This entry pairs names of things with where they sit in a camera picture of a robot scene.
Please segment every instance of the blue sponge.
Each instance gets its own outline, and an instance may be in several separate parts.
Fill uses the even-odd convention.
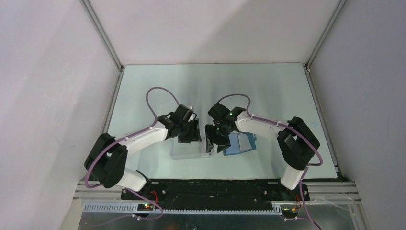
[[[225,156],[237,155],[257,149],[257,146],[255,145],[257,137],[255,134],[247,132],[232,133],[229,135],[229,138],[230,147],[223,151]]]

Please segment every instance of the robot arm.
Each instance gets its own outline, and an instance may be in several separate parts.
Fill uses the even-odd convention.
[[[310,159],[314,152],[310,147],[296,134],[285,128],[286,126],[294,128],[302,134],[317,149],[320,143],[304,123],[298,117],[290,121],[277,121],[276,124],[257,120],[247,114],[244,108],[235,107],[229,110],[224,105],[216,103],[208,112],[213,118],[214,125],[206,125],[206,150],[210,151],[213,144],[217,144],[217,152],[221,152],[230,147],[228,135],[233,131],[250,132],[265,138],[277,138],[282,155],[288,164],[281,184],[290,190],[294,190],[299,184]]]
[[[119,185],[139,191],[147,183],[147,178],[139,171],[128,169],[127,159],[149,145],[176,136],[182,143],[201,141],[199,120],[191,107],[179,105],[175,112],[158,117],[152,127],[121,138],[112,137],[108,133],[101,134],[85,161],[85,168],[89,170],[94,165],[91,175],[105,188]],[[95,162],[102,151],[115,142]]]

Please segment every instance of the aluminum frame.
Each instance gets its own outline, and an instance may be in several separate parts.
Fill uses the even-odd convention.
[[[100,134],[106,133],[108,131],[108,129],[109,129],[110,122],[112,120],[112,115],[113,115],[113,111],[114,111],[115,102],[117,101],[117,95],[118,95],[118,92],[120,90],[121,81],[123,80],[124,70],[125,70],[125,67],[123,67],[123,69],[118,72],[117,81],[114,84],[113,93],[111,95],[109,107],[107,109],[106,116],[104,118]]]
[[[97,16],[96,12],[94,11],[94,8],[90,2],[90,0],[80,0],[80,2],[83,5],[84,10],[89,16],[89,19],[91,23],[94,26],[94,29],[96,30],[97,34],[100,36],[101,41],[103,42],[104,46],[106,47],[107,51],[109,52],[110,56],[113,59],[113,62],[115,63],[117,69],[121,71],[123,69],[123,65],[118,58],[118,55],[116,51],[113,48],[113,45],[109,39],[109,37],[106,34],[106,31],[104,30],[102,23],[100,22],[99,17]]]
[[[369,230],[361,199],[354,182],[305,182],[308,187],[310,201],[308,205],[347,205],[355,230]],[[122,187],[114,186],[106,189],[96,187],[86,188],[84,181],[79,181],[73,200],[81,199],[83,212],[112,212],[132,213],[135,212],[142,200],[121,200]],[[234,214],[234,215],[278,215],[281,206],[295,205],[294,201],[273,202],[273,210],[269,211],[192,211],[192,210],[164,210],[166,214]]]
[[[327,128],[326,120],[324,119],[324,114],[323,114],[323,109],[321,108],[321,104],[319,101],[319,98],[317,96],[316,88],[313,83],[312,77],[310,76],[310,71],[306,67],[306,65],[303,64],[304,72],[306,74],[307,82],[310,87],[310,92],[312,93],[313,101],[315,102],[316,110],[318,117],[320,119],[321,127],[323,129],[324,136],[326,137],[327,141],[327,146],[328,150],[330,151],[331,158],[333,159],[334,166],[336,167],[336,171],[338,173],[341,173],[341,175],[345,175],[342,169],[340,168],[340,160],[338,159],[338,155],[336,154],[336,151],[334,150],[334,146]]]
[[[318,39],[316,46],[313,48],[312,53],[310,54],[309,59],[306,62],[306,66],[310,67],[315,60],[321,46],[324,44],[326,41],[327,36],[331,32],[331,28],[333,28],[334,24],[337,21],[337,18],[340,16],[342,10],[344,9],[345,4],[347,3],[347,0],[340,0],[334,9],[333,14],[331,15],[330,19],[328,20],[328,23],[326,27],[324,28],[323,32],[321,33],[320,38]]]

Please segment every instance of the transparent plastic container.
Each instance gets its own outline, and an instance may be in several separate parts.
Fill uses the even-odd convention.
[[[174,160],[212,157],[213,150],[206,153],[206,135],[201,135],[201,142],[179,143],[178,137],[170,140],[170,156]]]

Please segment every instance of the white wall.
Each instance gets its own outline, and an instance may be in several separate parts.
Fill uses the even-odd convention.
[[[123,64],[306,62],[338,0],[92,0]]]
[[[405,229],[406,1],[349,1],[311,75],[372,229]]]
[[[78,0],[0,2],[0,229],[57,229],[117,76]]]

